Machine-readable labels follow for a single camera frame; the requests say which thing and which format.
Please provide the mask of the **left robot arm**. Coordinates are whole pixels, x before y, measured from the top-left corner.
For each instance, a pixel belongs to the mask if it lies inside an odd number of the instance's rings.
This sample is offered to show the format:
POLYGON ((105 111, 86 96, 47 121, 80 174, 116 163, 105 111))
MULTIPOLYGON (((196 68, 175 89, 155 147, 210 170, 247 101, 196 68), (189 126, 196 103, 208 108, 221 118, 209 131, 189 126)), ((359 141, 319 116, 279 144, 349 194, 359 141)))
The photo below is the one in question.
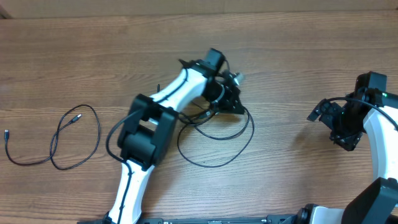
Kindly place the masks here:
POLYGON ((149 177, 164 158, 179 114, 194 99, 204 97, 210 110, 243 114, 239 99, 240 74, 222 70, 226 57, 210 49, 203 59, 182 61, 180 74, 159 92, 137 95, 126 117, 110 130, 120 129, 121 180, 112 209, 103 223, 137 223, 149 177))

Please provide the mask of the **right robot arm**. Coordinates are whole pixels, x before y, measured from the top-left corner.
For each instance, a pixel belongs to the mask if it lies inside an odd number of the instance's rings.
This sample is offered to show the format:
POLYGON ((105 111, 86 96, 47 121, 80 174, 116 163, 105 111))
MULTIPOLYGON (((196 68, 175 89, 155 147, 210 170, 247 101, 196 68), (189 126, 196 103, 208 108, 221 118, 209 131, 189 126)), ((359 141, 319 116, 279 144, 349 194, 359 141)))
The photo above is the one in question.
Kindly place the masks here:
POLYGON ((330 128, 330 140, 353 151, 362 135, 369 139, 373 182, 344 209, 308 204, 289 223, 397 223, 397 95, 386 91, 387 77, 368 72, 356 79, 354 91, 323 99, 309 114, 330 128))

